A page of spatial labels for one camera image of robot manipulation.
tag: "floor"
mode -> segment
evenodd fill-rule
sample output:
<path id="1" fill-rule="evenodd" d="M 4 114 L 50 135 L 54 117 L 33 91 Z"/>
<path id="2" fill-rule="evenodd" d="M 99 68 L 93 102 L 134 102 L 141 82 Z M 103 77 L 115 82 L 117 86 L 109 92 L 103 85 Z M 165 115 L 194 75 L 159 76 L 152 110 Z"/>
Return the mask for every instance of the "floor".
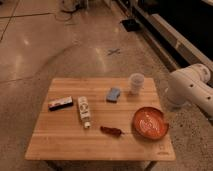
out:
<path id="1" fill-rule="evenodd" d="M 153 170 L 213 170 L 213 129 L 194 105 L 171 110 L 164 100 L 168 70 L 143 37 L 126 32 L 125 18 L 91 0 L 88 10 L 59 12 L 57 0 L 5 0 L 0 6 L 0 170 L 48 171 L 24 154 L 54 77 L 153 77 L 170 123 L 176 161 Z M 119 49 L 120 53 L 110 54 Z M 65 170 L 141 171 L 146 162 L 62 162 Z"/>

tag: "cup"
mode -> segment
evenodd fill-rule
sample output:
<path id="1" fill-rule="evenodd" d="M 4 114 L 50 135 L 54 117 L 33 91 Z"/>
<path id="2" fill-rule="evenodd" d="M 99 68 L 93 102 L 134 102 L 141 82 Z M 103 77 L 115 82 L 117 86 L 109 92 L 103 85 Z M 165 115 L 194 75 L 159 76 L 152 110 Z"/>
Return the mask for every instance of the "cup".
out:
<path id="1" fill-rule="evenodd" d="M 140 73 L 134 73 L 129 77 L 130 92 L 132 94 L 139 94 L 140 89 L 143 87 L 144 75 Z"/>

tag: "table leg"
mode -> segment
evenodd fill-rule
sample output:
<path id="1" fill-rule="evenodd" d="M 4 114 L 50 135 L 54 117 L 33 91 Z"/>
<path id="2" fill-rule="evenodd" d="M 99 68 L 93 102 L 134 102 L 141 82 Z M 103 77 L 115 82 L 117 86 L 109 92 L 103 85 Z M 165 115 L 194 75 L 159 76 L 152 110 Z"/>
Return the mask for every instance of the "table leg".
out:
<path id="1" fill-rule="evenodd" d="M 144 171 L 151 171 L 152 168 L 157 164 L 156 161 L 151 161 L 148 166 L 144 169 Z"/>
<path id="2" fill-rule="evenodd" d="M 62 171 L 63 169 L 58 166 L 56 163 L 54 163 L 53 161 L 49 161 L 49 160 L 46 160 L 45 161 L 47 163 L 47 165 L 52 168 L 54 171 Z"/>

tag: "brown object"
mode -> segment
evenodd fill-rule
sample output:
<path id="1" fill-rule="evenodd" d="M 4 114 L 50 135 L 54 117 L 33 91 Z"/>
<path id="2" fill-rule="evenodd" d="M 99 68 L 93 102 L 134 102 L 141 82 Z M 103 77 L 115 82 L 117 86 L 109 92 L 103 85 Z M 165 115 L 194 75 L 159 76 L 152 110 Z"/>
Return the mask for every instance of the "brown object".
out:
<path id="1" fill-rule="evenodd" d="M 113 136 L 116 136 L 116 137 L 120 137 L 121 134 L 124 134 L 124 133 L 123 133 L 120 129 L 118 129 L 118 128 L 108 128 L 108 127 L 101 126 L 101 127 L 100 127 L 100 130 L 101 130 L 103 133 L 110 134 L 110 135 L 113 135 Z"/>
<path id="2" fill-rule="evenodd" d="M 133 125 L 138 133 L 152 140 L 163 138 L 169 129 L 169 124 L 163 120 L 163 113 L 153 107 L 140 108 L 135 113 Z"/>
<path id="3" fill-rule="evenodd" d="M 119 103 L 107 103 L 110 87 L 122 91 Z M 48 110 L 48 101 L 72 96 L 74 106 Z M 86 96 L 91 112 L 91 127 L 82 128 L 75 100 Z M 56 78 L 53 79 L 39 114 L 25 158 L 27 160 L 125 160 L 172 161 L 175 153 L 169 134 L 160 141 L 135 137 L 132 118 L 137 109 L 153 106 L 161 109 L 152 78 L 144 79 L 139 95 L 129 93 L 128 78 Z M 115 139 L 104 135 L 100 125 L 116 127 L 125 132 Z"/>

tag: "blue sponge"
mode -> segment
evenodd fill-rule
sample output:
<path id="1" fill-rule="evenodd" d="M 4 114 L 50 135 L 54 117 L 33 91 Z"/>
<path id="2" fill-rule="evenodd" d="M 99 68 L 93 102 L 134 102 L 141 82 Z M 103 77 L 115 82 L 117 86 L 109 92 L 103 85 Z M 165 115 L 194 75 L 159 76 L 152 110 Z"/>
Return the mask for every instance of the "blue sponge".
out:
<path id="1" fill-rule="evenodd" d="M 119 88 L 111 88 L 109 93 L 107 94 L 106 100 L 108 102 L 116 103 L 118 100 L 118 97 L 120 96 L 120 89 Z"/>

